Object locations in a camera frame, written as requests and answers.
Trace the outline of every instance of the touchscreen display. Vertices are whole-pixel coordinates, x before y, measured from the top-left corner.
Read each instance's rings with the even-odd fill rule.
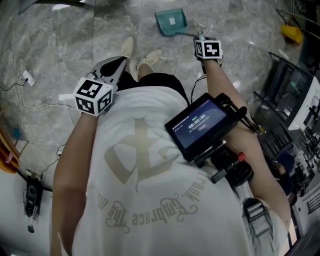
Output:
[[[186,149],[227,115],[212,101],[206,100],[172,128]]]

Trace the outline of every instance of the white t-shirt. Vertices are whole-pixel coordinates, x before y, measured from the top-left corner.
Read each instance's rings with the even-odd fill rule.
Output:
[[[187,107],[167,87],[139,87],[101,116],[92,151],[86,206],[74,256],[277,255],[287,237],[268,210],[270,231],[254,237],[243,218],[247,183],[236,196],[217,171],[186,162],[164,125]]]

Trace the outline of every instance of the gray tile floor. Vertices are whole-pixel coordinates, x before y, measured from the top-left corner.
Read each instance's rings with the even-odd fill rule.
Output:
[[[28,145],[21,156],[21,169],[40,173],[54,162],[80,114],[59,100],[71,94],[80,77],[101,60],[118,56],[122,41],[135,38],[131,73],[135,64],[155,49],[163,51],[154,65],[156,72],[176,75],[189,96],[201,70],[194,57],[193,39],[186,36],[163,37],[154,13],[183,8],[190,33],[198,30],[220,39],[224,53],[223,69],[247,102],[253,90],[259,91],[271,67],[268,51],[283,51],[294,63],[300,46],[285,43],[280,33],[282,20],[275,7],[288,9],[290,0],[86,0],[85,8],[54,4],[34,4],[17,15],[18,0],[0,4],[1,86],[16,82],[20,60],[36,84],[15,86],[1,92],[1,107],[9,104],[4,116],[11,129],[19,128]],[[206,90],[201,81],[194,98]],[[52,185],[55,164],[43,175]]]

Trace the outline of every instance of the leg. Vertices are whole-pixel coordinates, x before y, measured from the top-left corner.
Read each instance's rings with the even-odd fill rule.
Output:
[[[128,72],[129,74],[131,74],[130,73],[130,59],[129,58],[127,58],[127,63],[126,63],[126,67],[125,67],[124,71]]]
[[[143,63],[138,70],[138,81],[146,75],[152,74],[154,71],[145,63]]]
[[[140,61],[136,66],[136,69],[138,70],[138,81],[146,75],[154,73],[150,67],[160,60],[161,54],[161,50],[154,50]]]
[[[132,36],[129,36],[121,46],[121,56],[126,57],[127,65],[125,67],[125,71],[130,74],[130,58],[132,57],[132,52],[134,49],[135,40]]]

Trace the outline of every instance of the red tip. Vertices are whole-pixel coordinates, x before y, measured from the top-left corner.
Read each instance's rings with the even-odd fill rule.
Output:
[[[246,155],[245,155],[245,153],[241,152],[240,154],[238,154],[238,160],[239,160],[240,162],[246,160]]]

